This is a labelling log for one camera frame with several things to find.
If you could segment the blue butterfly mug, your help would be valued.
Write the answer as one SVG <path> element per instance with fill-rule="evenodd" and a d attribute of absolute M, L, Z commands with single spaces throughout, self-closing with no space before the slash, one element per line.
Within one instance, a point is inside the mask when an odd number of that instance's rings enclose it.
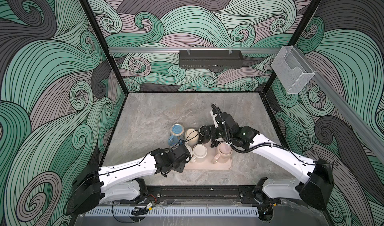
<path fill-rule="evenodd" d="M 170 129 L 170 137 L 168 139 L 169 147 L 173 147 L 179 143 L 184 136 L 184 127 L 181 124 L 174 124 Z"/>

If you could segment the cream speckled mug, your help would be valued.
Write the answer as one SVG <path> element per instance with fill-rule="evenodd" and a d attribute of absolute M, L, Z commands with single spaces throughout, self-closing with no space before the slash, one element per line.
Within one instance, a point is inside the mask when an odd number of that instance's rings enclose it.
<path fill-rule="evenodd" d="M 199 132 L 196 129 L 190 128 L 185 132 L 185 141 L 190 147 L 194 147 L 199 141 Z"/>

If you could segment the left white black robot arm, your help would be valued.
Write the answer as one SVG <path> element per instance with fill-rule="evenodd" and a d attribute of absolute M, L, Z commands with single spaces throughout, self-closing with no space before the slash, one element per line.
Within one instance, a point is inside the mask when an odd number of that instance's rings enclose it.
<path fill-rule="evenodd" d="M 86 166 L 72 182 L 72 194 L 66 203 L 66 213 L 79 215 L 94 209 L 103 202 L 114 201 L 113 190 L 121 190 L 127 182 L 171 171 L 182 173 L 192 156 L 185 145 L 158 148 L 144 157 L 126 163 L 99 167 Z"/>

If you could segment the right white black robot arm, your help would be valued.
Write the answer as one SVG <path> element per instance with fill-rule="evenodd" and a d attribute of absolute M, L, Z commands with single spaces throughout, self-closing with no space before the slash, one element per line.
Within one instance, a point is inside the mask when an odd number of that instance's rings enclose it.
<path fill-rule="evenodd" d="M 202 142 L 218 147 L 221 142 L 240 154 L 255 153 L 280 166 L 293 176 L 291 180 L 262 179 L 258 194 L 267 199 L 295 199 L 324 211 L 335 186 L 333 164 L 324 159 L 311 159 L 273 142 L 256 129 L 239 126 L 225 112 L 211 111 L 214 123 L 199 129 Z"/>

